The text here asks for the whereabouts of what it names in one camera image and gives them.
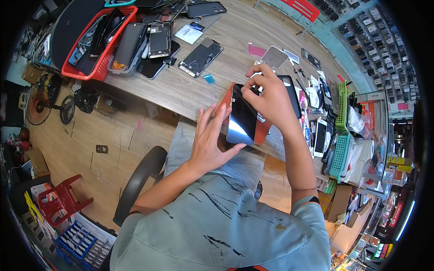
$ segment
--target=chair armrest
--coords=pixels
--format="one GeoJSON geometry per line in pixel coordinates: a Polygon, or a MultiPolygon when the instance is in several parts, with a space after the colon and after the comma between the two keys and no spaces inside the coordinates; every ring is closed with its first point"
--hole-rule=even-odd
{"type": "Polygon", "coordinates": [[[136,201],[148,178],[150,176],[158,176],[160,173],[166,155],[167,151],[165,149],[160,146],[155,146],[145,155],[137,166],[122,193],[118,207],[116,208],[115,217],[113,218],[113,222],[119,227],[122,226],[125,218],[127,218],[131,207],[136,201]]]}

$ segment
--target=pink sticker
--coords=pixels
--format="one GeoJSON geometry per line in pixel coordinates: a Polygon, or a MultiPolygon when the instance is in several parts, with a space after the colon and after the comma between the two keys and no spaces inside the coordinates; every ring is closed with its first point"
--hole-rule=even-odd
{"type": "Polygon", "coordinates": [[[265,54],[267,50],[250,45],[249,44],[249,54],[254,55],[254,56],[260,56],[263,57],[263,55],[265,54]]]}
{"type": "Polygon", "coordinates": [[[398,104],[398,110],[405,110],[408,109],[408,105],[405,103],[398,104]]]}
{"type": "Polygon", "coordinates": [[[141,131],[142,124],[143,124],[142,120],[137,120],[137,129],[136,129],[137,131],[141,131]]]}

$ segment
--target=white iphone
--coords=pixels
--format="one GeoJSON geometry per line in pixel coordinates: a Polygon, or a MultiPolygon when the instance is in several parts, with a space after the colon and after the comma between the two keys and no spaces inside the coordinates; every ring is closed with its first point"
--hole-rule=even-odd
{"type": "Polygon", "coordinates": [[[322,157],[324,155],[326,133],[327,122],[319,118],[316,120],[315,148],[313,149],[313,155],[316,157],[322,157]]]}

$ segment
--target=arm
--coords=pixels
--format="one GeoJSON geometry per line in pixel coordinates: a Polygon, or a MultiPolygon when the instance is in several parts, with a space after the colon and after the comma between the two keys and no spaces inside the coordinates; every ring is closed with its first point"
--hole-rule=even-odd
{"type": "Polygon", "coordinates": [[[210,170],[225,164],[246,146],[237,144],[224,153],[219,150],[217,139],[220,128],[232,109],[223,105],[217,116],[208,123],[215,108],[214,103],[206,111],[203,108],[200,110],[190,159],[140,195],[134,202],[131,212],[140,211],[148,215],[163,208],[174,201],[187,186],[210,170]]]}
{"type": "Polygon", "coordinates": [[[251,67],[246,77],[255,72],[262,72],[262,75],[250,78],[241,91],[243,97],[282,132],[292,205],[305,196],[318,197],[315,166],[285,86],[265,64],[251,67]],[[253,85],[263,87],[260,97],[250,90],[253,85]]]}

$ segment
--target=light blue t-shirt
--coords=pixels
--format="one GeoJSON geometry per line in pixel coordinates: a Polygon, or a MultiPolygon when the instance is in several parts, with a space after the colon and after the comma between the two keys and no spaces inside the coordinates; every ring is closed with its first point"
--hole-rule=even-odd
{"type": "Polygon", "coordinates": [[[330,270],[324,216],[312,197],[291,214],[258,202],[242,182],[208,174],[148,216],[130,215],[110,270],[330,270]]]}

